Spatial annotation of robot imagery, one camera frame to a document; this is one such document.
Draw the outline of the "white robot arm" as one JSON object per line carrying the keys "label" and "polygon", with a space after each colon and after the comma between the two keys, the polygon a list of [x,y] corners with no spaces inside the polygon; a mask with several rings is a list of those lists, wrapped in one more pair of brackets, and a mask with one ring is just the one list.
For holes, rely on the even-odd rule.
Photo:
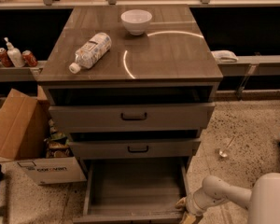
{"label": "white robot arm", "polygon": [[248,211],[247,224],[280,224],[280,174],[263,175],[252,189],[209,175],[199,189],[181,198],[175,208],[184,211],[180,224],[197,224],[208,208],[227,202]]}

